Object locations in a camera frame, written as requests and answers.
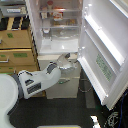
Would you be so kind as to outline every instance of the refrigerator shelf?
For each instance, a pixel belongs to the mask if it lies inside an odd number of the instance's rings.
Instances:
[[[72,9],[51,9],[51,10],[39,10],[39,12],[80,12],[81,10],[79,8],[72,8]]]
[[[59,21],[55,21],[54,19],[44,19],[42,21],[42,28],[43,29],[56,29],[56,28],[79,28],[80,25],[78,24],[76,19],[63,19]]]
[[[53,40],[74,40],[79,38],[79,29],[51,29],[48,34],[43,32],[44,39]]]

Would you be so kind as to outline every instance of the open refrigerator door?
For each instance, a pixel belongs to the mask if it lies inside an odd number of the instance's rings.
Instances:
[[[83,4],[78,60],[101,104],[112,109],[128,83],[128,19],[109,0]]]

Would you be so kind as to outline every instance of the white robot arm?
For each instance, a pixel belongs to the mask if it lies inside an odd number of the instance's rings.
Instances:
[[[22,70],[17,75],[0,75],[0,128],[14,128],[9,115],[18,99],[28,99],[36,93],[56,84],[61,73],[74,69],[68,56],[61,55],[56,63],[50,63],[43,71],[28,72]]]

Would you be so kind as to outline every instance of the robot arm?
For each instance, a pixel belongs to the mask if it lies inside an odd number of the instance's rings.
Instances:
[[[75,68],[67,59],[67,56],[61,55],[57,64],[50,63],[43,71],[22,70],[18,76],[12,77],[0,74],[0,128],[14,128],[8,116],[18,99],[28,99],[53,86],[59,81],[62,72],[69,73]]]
[[[56,84],[61,77],[61,71],[55,63],[52,63],[43,71],[20,71],[18,77],[22,86],[23,91],[21,91],[23,92],[24,98],[28,99],[36,93]]]

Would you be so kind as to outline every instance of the floor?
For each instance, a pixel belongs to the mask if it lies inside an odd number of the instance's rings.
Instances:
[[[85,81],[80,80],[81,89],[85,89],[84,84]],[[79,125],[81,128],[93,128],[90,116],[94,115],[98,117],[99,124],[103,128],[106,114],[103,113],[103,107],[94,91],[93,96],[95,107],[92,108],[87,107],[86,95],[80,90],[76,99],[47,100],[45,97],[22,99],[10,116],[10,121],[16,128],[37,128],[45,125]]]

